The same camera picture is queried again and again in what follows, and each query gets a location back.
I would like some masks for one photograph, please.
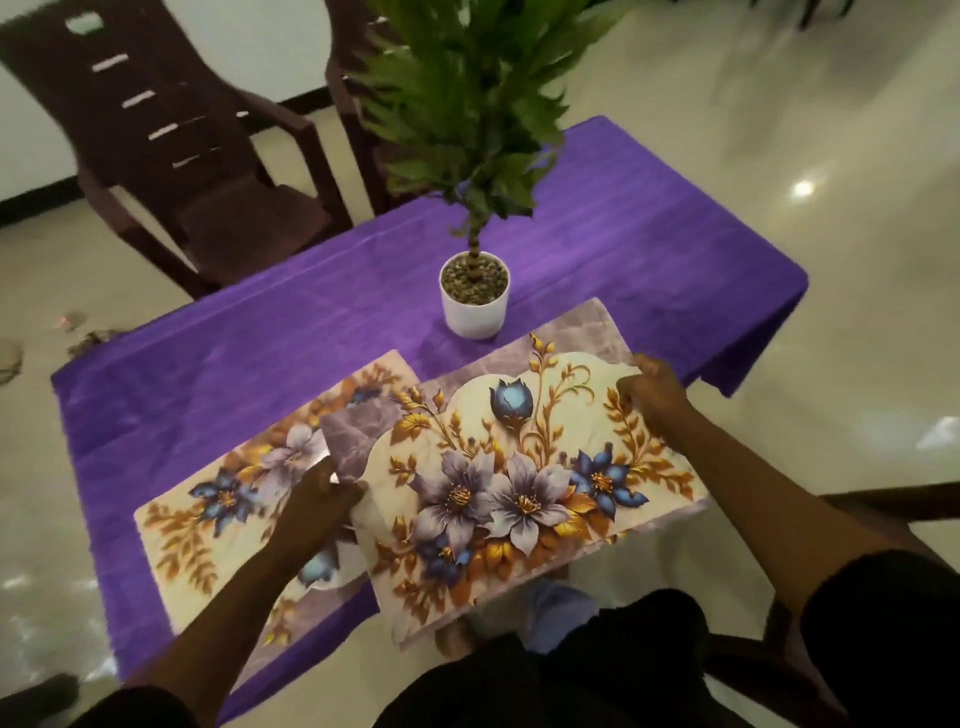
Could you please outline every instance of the white wall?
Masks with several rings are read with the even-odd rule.
[[[214,71],[275,101],[325,85],[323,0],[166,0]],[[0,0],[0,21],[41,5]],[[76,174],[60,128],[0,66],[0,200]]]

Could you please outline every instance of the floral tile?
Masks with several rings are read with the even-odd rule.
[[[340,476],[370,486],[353,524],[398,644],[706,503],[685,459],[622,405],[631,359],[594,300],[458,372],[323,417]]]
[[[290,487],[327,455],[320,418],[416,382],[389,352],[134,513],[175,634],[263,547]],[[237,686],[359,591],[366,562],[352,532],[344,537],[284,590]]]

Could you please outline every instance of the white tile floor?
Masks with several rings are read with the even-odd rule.
[[[960,66],[952,0],[861,0],[795,31],[796,0],[633,0],[568,80],[570,124],[606,114],[810,274],[809,294],[732,400],[696,385],[715,420],[816,493],[960,476]],[[351,212],[370,216],[335,114],[316,115]],[[310,189],[292,144],[256,139],[278,179]],[[0,230],[0,337],[26,350],[0,389],[0,694],[58,670],[110,687],[100,598],[48,377],[77,335],[187,303],[77,202]],[[960,529],[922,535],[960,567]],[[714,511],[574,568],[608,599],[669,583],[714,631],[757,636],[771,590]],[[399,654],[379,619],[240,719],[370,725],[437,662]],[[722,686],[758,726],[782,721]]]

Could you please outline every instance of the white flower pot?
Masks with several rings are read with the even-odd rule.
[[[464,255],[466,255],[466,253],[456,254],[444,263],[440,269],[440,295],[444,301],[446,324],[450,327],[451,331],[458,336],[463,336],[465,339],[489,339],[503,328],[503,321],[507,317],[507,298],[510,296],[510,284],[513,277],[510,275],[510,269],[507,268],[506,264],[504,264],[500,258],[496,255],[483,253],[481,255],[487,255],[493,258],[503,265],[507,271],[506,289],[504,289],[503,293],[500,294],[500,298],[496,301],[485,303],[484,305],[468,305],[454,301],[444,290],[444,269],[452,261]]]

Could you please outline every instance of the table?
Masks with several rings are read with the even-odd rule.
[[[730,395],[800,301],[804,271],[603,117],[567,132],[533,219],[494,220],[513,275],[494,341],[444,325],[464,212],[420,199],[176,310],[53,376],[121,677],[172,638],[132,514],[380,354],[421,379],[598,297],[634,351]],[[376,612],[368,588],[235,691],[238,716]]]

